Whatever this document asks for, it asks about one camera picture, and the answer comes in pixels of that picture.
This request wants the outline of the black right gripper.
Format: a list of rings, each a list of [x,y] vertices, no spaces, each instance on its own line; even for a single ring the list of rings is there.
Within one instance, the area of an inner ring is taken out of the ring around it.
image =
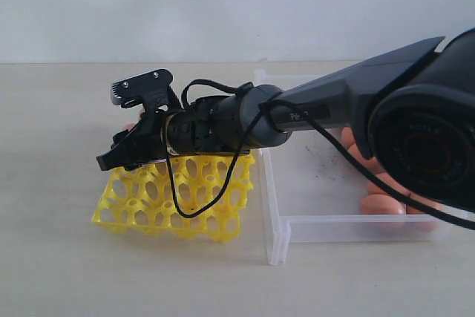
[[[140,115],[132,129],[125,129],[112,137],[110,150],[96,156],[101,171],[123,168],[127,171],[165,157],[166,144],[162,130],[170,111],[157,110],[153,114]]]

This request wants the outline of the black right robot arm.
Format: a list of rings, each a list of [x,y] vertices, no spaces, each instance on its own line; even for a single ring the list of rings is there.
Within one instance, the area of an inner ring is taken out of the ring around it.
[[[237,158],[284,144],[295,131],[350,128],[361,156],[429,200],[474,210],[474,31],[437,50],[434,37],[384,53],[289,90],[210,79],[218,95],[189,102],[173,76],[156,69],[111,86],[111,101],[140,105],[139,122],[114,135],[97,162],[132,171],[171,156]]]

